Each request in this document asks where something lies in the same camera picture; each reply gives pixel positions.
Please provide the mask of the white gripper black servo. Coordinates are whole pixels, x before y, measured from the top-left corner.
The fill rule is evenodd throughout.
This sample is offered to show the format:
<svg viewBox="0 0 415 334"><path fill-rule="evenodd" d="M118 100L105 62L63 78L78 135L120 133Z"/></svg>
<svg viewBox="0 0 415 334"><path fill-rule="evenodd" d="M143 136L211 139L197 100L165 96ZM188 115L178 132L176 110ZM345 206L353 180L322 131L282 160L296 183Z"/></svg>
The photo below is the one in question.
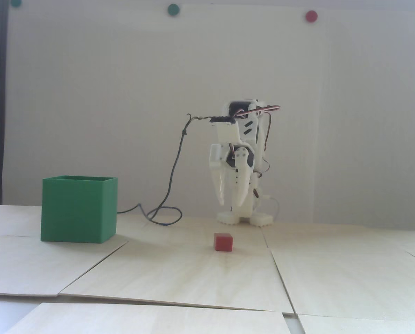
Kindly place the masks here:
<svg viewBox="0 0 415 334"><path fill-rule="evenodd" d="M242 206L248 191L250 173L254 172L254 151L250 146L212 144L209 155L209 169L212 175L214 192L218 203L225 205L226 175L236 172L236 199L237 207Z"/></svg>

